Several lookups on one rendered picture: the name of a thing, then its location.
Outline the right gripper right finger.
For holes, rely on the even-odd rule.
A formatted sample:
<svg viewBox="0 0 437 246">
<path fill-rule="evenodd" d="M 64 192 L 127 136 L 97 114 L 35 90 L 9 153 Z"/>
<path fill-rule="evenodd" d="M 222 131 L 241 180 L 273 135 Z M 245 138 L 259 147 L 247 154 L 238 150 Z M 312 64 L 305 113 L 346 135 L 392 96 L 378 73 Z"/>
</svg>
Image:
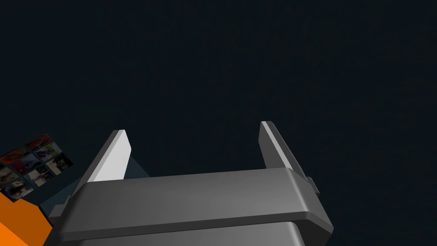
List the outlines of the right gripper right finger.
<svg viewBox="0 0 437 246">
<path fill-rule="evenodd" d="M 307 179 L 290 148 L 271 121 L 260 123 L 258 143 L 266 168 L 289 168 Z"/>
</svg>

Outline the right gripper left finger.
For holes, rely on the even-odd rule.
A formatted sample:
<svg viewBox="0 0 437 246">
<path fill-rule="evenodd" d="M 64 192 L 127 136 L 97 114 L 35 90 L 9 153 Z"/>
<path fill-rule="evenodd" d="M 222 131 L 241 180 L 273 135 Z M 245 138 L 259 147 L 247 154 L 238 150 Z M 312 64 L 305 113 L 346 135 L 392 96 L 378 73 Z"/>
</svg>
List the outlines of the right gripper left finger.
<svg viewBox="0 0 437 246">
<path fill-rule="evenodd" d="M 131 146 L 126 131 L 114 130 L 80 178 L 72 194 L 88 182 L 124 179 L 130 154 Z"/>
</svg>

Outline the orange furniture block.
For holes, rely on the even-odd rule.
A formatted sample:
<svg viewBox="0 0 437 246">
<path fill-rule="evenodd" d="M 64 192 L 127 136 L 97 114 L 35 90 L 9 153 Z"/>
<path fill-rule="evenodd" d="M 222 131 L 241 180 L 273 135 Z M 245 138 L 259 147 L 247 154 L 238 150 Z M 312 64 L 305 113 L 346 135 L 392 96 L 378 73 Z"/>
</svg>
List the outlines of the orange furniture block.
<svg viewBox="0 0 437 246">
<path fill-rule="evenodd" d="M 39 207 L 0 193 L 0 246 L 43 246 L 51 229 Z"/>
</svg>

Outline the picture collage wall poster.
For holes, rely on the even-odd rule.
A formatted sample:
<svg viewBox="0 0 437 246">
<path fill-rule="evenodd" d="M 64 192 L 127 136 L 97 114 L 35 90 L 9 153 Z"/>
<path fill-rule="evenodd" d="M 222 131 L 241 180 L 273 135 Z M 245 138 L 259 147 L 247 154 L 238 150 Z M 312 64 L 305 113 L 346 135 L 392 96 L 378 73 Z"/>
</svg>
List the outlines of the picture collage wall poster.
<svg viewBox="0 0 437 246">
<path fill-rule="evenodd" d="M 0 155 L 0 193 L 16 202 L 71 166 L 67 155 L 44 134 Z"/>
</svg>

